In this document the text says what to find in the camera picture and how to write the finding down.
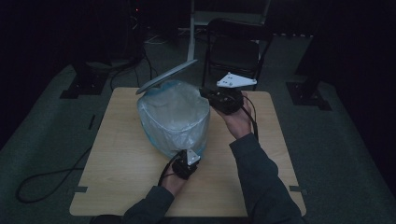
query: black chair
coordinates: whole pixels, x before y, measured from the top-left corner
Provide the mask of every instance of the black chair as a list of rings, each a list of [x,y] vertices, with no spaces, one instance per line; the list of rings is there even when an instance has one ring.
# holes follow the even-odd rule
[[[273,34],[263,24],[218,18],[207,25],[206,31],[202,86],[205,85],[206,69],[211,75],[211,68],[259,81],[264,55],[273,39]],[[262,50],[258,41],[265,42]]]

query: gray carpet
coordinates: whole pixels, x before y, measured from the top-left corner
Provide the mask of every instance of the gray carpet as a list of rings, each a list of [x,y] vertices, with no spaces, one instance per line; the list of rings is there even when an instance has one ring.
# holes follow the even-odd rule
[[[273,97],[297,178],[301,188],[306,190],[305,218],[309,223],[396,223],[395,199],[376,170],[335,89],[326,83],[318,87],[332,111],[293,105],[290,99],[286,82],[304,81],[305,77],[293,73],[309,41],[303,37],[276,37],[257,89],[268,91]],[[160,74],[186,61],[188,38],[181,37],[176,45],[147,44],[145,49],[152,67]],[[199,62],[175,78],[200,85],[204,53],[205,43],[197,40],[195,58]],[[147,61],[138,65],[136,73],[134,70],[121,73],[114,79],[114,87],[137,87],[136,74],[140,84],[149,80]],[[24,204],[15,199],[15,190],[25,177],[70,168],[94,141],[111,96],[109,80],[101,95],[60,99],[74,75],[74,70],[68,66],[52,80],[0,151],[1,224],[88,224],[90,221],[90,217],[69,214],[81,171],[73,172],[42,202]],[[207,82],[215,83],[215,78]],[[86,159],[78,167],[83,167]],[[63,176],[42,177],[28,184],[22,195],[40,197],[53,189]],[[187,221],[208,222],[207,219],[182,220],[183,223]],[[236,223],[237,219],[220,219],[219,222]]]

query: person's left hand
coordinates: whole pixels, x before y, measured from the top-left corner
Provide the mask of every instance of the person's left hand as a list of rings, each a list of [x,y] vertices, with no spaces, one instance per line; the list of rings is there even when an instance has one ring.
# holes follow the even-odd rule
[[[174,195],[174,197],[176,197],[180,193],[181,189],[183,189],[183,186],[186,184],[187,180],[182,179],[174,174],[172,164],[173,163],[170,164],[168,170],[165,172],[161,186],[166,188]]]

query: person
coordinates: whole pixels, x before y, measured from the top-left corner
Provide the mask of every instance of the person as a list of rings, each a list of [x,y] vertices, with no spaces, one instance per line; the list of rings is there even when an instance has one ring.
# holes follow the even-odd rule
[[[246,97],[244,99],[244,107],[251,113]],[[235,138],[230,148],[251,223],[303,223],[300,209],[277,176],[276,164],[268,158],[251,132],[247,114],[242,109],[231,115],[217,113]],[[187,181],[172,173],[172,166],[169,166],[161,185],[152,187],[145,199],[125,212],[123,224],[158,223],[163,219]]]

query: plastic bag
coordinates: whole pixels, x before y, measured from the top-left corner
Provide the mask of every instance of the plastic bag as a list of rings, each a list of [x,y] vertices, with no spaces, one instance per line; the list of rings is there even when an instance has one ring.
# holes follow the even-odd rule
[[[137,109],[148,140],[167,157],[181,149],[202,155],[210,118],[209,103],[198,89],[182,81],[167,81],[149,89]]]

